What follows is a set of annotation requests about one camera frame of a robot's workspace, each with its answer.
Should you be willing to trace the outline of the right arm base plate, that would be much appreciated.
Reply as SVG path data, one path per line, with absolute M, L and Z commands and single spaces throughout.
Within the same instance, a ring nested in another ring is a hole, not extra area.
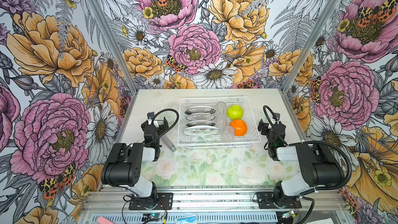
M 272 192 L 257 192 L 257 203 L 260 209 L 300 209 L 302 204 L 298 197 L 281 195 L 275 197 Z

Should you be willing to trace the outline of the green rimmed white plate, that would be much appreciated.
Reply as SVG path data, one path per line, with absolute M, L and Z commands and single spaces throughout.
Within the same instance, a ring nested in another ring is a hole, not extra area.
M 214 127 L 216 125 L 216 123 L 211 120 L 195 120 L 195 121 L 188 122 L 186 124 L 187 127 L 196 127 L 199 125 Z

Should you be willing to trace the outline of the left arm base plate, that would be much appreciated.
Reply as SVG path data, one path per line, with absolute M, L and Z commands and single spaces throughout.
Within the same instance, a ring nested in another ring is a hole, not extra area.
M 173 193 L 158 193 L 157 197 L 135 198 L 130 201 L 128 209 L 131 211 L 171 210 Z

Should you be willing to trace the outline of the white plate with emblem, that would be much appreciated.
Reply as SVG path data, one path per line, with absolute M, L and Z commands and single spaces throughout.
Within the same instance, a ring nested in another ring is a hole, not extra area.
M 213 121 L 214 119 L 216 119 L 216 116 L 213 114 L 210 114 L 210 113 L 195 113 L 195 114 L 188 115 L 186 117 L 187 121 L 197 121 L 197 120 Z

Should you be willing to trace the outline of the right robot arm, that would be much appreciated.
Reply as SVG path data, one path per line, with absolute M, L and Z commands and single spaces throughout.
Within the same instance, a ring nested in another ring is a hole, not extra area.
M 341 153 L 338 147 L 318 141 L 284 143 L 286 126 L 259 121 L 258 131 L 266 136 L 264 149 L 269 157 L 278 162 L 297 162 L 300 172 L 287 180 L 277 182 L 272 193 L 259 197 L 259 201 L 271 202 L 276 208 L 294 207 L 300 204 L 300 197 L 319 190 L 335 190 L 343 187 L 352 174 L 352 166 L 344 172 L 332 151 Z

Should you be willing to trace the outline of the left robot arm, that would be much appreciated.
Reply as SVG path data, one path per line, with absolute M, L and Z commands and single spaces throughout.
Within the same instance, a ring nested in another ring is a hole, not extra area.
M 158 137 L 167 132 L 168 127 L 165 119 L 147 120 L 142 124 L 142 143 L 117 143 L 109 153 L 102 170 L 101 182 L 131 192 L 130 210 L 154 209 L 160 206 L 155 183 L 147 180 L 141 170 L 143 162 L 158 160 L 161 151 Z

